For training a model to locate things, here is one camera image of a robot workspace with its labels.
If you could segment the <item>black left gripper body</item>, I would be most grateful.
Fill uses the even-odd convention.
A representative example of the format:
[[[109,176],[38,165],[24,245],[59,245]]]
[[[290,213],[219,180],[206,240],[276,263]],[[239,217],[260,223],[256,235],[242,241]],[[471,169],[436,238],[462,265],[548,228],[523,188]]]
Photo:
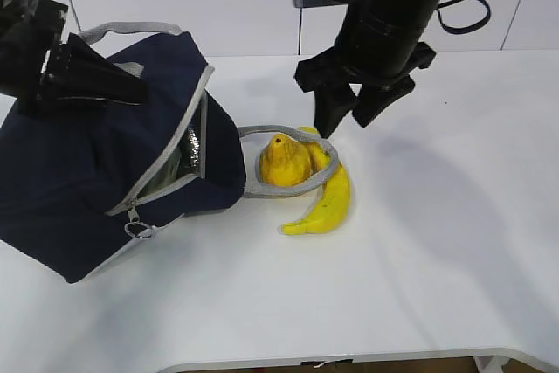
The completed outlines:
[[[1,9],[1,93],[17,99],[21,111],[41,101],[43,64],[61,43],[68,6],[38,0],[35,10],[21,5]]]

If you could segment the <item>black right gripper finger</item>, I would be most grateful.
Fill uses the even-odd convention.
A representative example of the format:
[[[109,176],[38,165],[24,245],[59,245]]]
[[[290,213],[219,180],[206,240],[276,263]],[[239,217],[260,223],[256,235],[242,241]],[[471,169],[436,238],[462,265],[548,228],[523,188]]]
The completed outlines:
[[[350,84],[320,86],[314,90],[314,127],[321,137],[329,137],[342,119],[357,105]]]
[[[405,76],[392,86],[362,85],[352,116],[362,128],[366,128],[382,111],[414,88],[415,82],[410,76]]]

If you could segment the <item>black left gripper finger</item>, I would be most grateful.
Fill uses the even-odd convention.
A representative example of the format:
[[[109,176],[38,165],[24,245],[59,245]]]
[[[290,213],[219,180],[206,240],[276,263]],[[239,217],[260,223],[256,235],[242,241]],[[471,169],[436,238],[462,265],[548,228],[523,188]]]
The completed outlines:
[[[32,85],[32,113],[56,114],[68,109],[97,107],[107,101],[109,90],[98,86],[72,85],[47,80]]]
[[[109,62],[75,34],[51,49],[45,68],[47,80],[108,89],[105,103],[143,105],[148,102],[148,88],[141,78]]]

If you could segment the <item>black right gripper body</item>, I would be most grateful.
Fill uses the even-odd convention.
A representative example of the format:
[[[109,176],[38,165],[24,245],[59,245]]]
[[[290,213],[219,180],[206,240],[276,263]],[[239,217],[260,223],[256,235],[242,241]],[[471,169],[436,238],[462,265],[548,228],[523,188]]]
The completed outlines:
[[[393,75],[382,75],[376,68],[347,64],[334,47],[301,60],[295,70],[294,80],[304,93],[329,85],[344,83],[368,86],[390,87],[408,77],[415,69],[428,68],[436,57],[436,52],[425,42],[418,42],[404,64],[404,68]]]

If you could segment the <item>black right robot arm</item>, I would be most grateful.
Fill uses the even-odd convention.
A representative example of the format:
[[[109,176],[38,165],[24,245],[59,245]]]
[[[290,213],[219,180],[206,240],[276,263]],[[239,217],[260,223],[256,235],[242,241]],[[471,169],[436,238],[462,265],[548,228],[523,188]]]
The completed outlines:
[[[294,78],[314,93],[314,126],[328,138],[346,114],[367,127],[411,93],[411,72],[430,66],[435,52],[421,36],[440,0],[294,0],[299,8],[347,7],[327,50],[302,60]]]

